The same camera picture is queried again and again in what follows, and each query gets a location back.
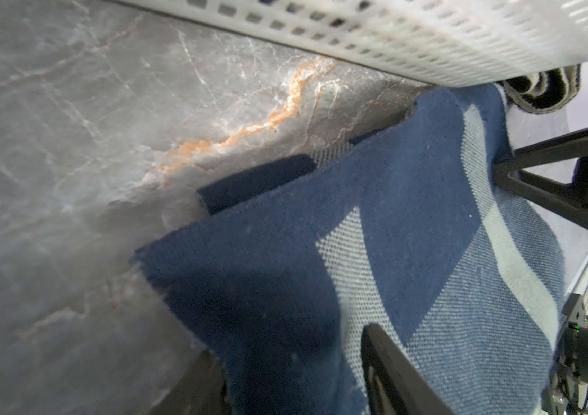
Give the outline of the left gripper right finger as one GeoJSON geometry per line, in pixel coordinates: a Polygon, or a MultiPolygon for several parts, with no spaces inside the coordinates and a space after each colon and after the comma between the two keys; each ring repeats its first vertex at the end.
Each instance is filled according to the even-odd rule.
{"type": "Polygon", "coordinates": [[[588,128],[517,149],[493,164],[496,186],[588,230],[588,128]],[[569,183],[529,172],[529,168],[575,160],[569,183]]]}

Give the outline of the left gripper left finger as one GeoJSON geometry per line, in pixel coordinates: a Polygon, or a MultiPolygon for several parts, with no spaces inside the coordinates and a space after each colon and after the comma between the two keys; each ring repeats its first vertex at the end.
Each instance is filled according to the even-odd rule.
{"type": "Polygon", "coordinates": [[[376,323],[363,329],[361,362],[370,413],[453,415],[404,352],[376,323]]]}

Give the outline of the small houndstooth scarf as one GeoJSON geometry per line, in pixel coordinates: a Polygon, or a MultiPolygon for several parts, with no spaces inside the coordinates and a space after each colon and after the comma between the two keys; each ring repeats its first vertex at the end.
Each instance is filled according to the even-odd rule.
{"type": "Polygon", "coordinates": [[[581,65],[515,77],[501,84],[508,98],[522,111],[535,115],[556,112],[578,95],[581,65]]]}

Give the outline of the navy blue striped scarf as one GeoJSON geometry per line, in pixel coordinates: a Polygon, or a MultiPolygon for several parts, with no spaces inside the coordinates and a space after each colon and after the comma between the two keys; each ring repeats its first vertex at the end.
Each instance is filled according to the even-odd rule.
{"type": "Polygon", "coordinates": [[[495,84],[435,88],[408,120],[200,191],[209,216],[134,257],[219,358],[235,414],[365,414],[380,325],[457,414],[529,414],[548,380],[564,258],[496,188],[495,84]]]}

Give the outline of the white plastic perforated basket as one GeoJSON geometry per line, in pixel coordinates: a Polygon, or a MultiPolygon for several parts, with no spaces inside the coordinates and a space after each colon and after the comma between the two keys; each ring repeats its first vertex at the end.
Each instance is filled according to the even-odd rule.
{"type": "Polygon", "coordinates": [[[588,62],[588,1],[158,1],[141,7],[431,84],[588,62]]]}

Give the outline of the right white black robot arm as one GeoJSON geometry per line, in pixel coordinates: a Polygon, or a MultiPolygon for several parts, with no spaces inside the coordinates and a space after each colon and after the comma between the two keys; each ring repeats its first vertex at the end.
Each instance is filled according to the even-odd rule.
{"type": "Polygon", "coordinates": [[[588,321],[583,297],[577,293],[570,294],[562,308],[541,407],[548,414],[588,414],[588,321]]]}

